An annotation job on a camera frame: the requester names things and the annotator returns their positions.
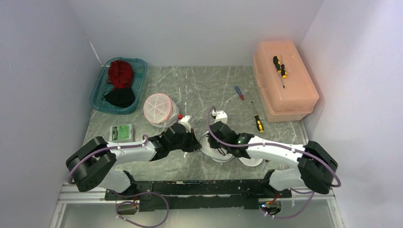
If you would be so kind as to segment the white mesh blue zip laundry bag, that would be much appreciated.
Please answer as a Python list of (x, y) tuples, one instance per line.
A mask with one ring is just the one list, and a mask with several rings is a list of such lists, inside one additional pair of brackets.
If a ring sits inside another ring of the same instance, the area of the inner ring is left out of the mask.
[[(229, 162), (235, 158), (234, 155), (227, 153), (223, 148), (214, 149), (211, 147), (209, 143), (209, 134), (206, 132), (199, 140), (201, 144), (200, 151), (213, 159), (215, 162), (224, 163)], [(248, 167), (257, 167), (264, 160), (263, 159), (247, 159), (247, 158), (238, 158), (238, 160), (245, 166)]]

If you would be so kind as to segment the black bra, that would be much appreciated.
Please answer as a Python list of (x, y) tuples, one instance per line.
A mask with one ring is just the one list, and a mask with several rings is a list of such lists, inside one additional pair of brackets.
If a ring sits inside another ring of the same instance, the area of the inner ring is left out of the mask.
[(104, 92), (101, 99), (114, 106), (127, 108), (135, 102), (135, 95), (130, 87), (118, 88)]

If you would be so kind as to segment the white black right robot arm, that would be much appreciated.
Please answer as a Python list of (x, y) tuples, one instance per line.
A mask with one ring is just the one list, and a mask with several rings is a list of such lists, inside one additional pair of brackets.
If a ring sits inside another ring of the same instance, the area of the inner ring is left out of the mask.
[(294, 188), (328, 194), (331, 188), (341, 186), (337, 162), (315, 141), (306, 145), (274, 142), (249, 133), (237, 134), (221, 121), (207, 127), (213, 143), (237, 158), (275, 161), (290, 167), (267, 172), (262, 183), (267, 197)]

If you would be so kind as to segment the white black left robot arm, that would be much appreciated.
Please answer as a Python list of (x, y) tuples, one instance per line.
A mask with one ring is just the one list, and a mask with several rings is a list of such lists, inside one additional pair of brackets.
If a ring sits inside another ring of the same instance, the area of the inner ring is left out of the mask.
[(195, 152), (201, 148), (193, 129), (181, 123), (175, 123), (159, 135), (145, 134), (138, 142), (107, 142), (97, 136), (67, 159), (67, 181), (76, 185), (80, 192), (101, 187), (129, 200), (136, 195), (135, 180), (130, 172), (117, 171), (115, 166), (130, 162), (153, 162), (175, 150)]

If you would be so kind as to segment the pink zip mesh laundry bag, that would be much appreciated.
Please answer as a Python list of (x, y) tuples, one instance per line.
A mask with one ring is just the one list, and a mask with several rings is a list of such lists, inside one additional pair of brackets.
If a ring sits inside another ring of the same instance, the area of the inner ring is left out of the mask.
[(179, 120), (179, 107), (162, 93), (150, 95), (144, 102), (143, 112), (147, 121), (159, 128), (168, 128)]

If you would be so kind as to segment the black yellow screwdriver on table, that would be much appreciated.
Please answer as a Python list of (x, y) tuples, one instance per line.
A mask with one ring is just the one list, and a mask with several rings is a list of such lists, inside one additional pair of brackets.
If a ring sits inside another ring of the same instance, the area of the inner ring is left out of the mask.
[(254, 118), (255, 118), (256, 128), (257, 128), (259, 133), (263, 133), (264, 132), (263, 124), (262, 124), (262, 122), (260, 120), (259, 115), (257, 114), (255, 105), (254, 105), (254, 103), (252, 101), (251, 101), (251, 105), (252, 105), (252, 108), (253, 108), (253, 111), (254, 111)]

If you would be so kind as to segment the green label clear bit case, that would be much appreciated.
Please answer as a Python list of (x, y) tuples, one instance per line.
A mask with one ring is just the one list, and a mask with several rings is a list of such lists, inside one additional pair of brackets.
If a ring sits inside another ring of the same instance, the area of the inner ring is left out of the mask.
[(111, 126), (109, 131), (109, 141), (119, 143), (129, 143), (134, 141), (134, 127), (130, 124)]

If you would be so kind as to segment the teal plastic tray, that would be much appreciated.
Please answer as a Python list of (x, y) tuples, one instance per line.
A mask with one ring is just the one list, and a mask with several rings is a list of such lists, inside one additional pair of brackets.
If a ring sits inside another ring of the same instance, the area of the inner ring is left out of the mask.
[(93, 109), (131, 114), (139, 103), (148, 65), (139, 58), (116, 57), (103, 67), (89, 98)]

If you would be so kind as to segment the black yellow screwdriver on box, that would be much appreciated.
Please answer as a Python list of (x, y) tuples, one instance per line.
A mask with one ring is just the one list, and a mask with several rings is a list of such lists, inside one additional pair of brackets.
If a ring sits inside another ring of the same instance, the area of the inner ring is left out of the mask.
[(285, 88), (285, 84), (283, 79), (287, 77), (287, 71), (285, 69), (285, 65), (281, 63), (280, 58), (278, 56), (273, 57), (273, 64), (276, 68), (276, 71), (280, 77), (280, 81), (282, 84), (282, 87)]

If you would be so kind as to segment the red cloth garment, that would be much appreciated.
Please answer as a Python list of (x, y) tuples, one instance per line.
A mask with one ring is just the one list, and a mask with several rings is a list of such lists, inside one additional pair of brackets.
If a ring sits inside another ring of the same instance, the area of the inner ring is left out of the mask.
[(113, 86), (113, 89), (131, 87), (134, 72), (128, 62), (115, 60), (111, 62), (108, 69), (107, 83)]

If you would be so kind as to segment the orange translucent plastic storage box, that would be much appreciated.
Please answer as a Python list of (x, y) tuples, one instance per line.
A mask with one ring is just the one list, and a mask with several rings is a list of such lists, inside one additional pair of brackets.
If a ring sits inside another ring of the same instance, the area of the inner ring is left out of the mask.
[(313, 112), (319, 94), (293, 41), (260, 42), (252, 70), (269, 122), (300, 121)]

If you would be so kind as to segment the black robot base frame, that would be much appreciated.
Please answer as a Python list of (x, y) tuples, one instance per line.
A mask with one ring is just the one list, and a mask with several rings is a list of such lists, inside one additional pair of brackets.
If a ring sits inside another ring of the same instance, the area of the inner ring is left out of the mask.
[(287, 199), (289, 190), (277, 191), (267, 180), (161, 180), (136, 181), (124, 193), (107, 189), (105, 200), (137, 200), (140, 212), (163, 209), (257, 209), (264, 200)]

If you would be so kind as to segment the aluminium extrusion rail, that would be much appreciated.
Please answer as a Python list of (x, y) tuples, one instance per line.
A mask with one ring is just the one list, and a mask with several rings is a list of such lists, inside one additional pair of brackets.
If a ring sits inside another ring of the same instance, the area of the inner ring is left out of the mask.
[(105, 202), (106, 189), (95, 187), (87, 192), (80, 192), (76, 185), (63, 183), (50, 228), (60, 228), (68, 204), (89, 204)]

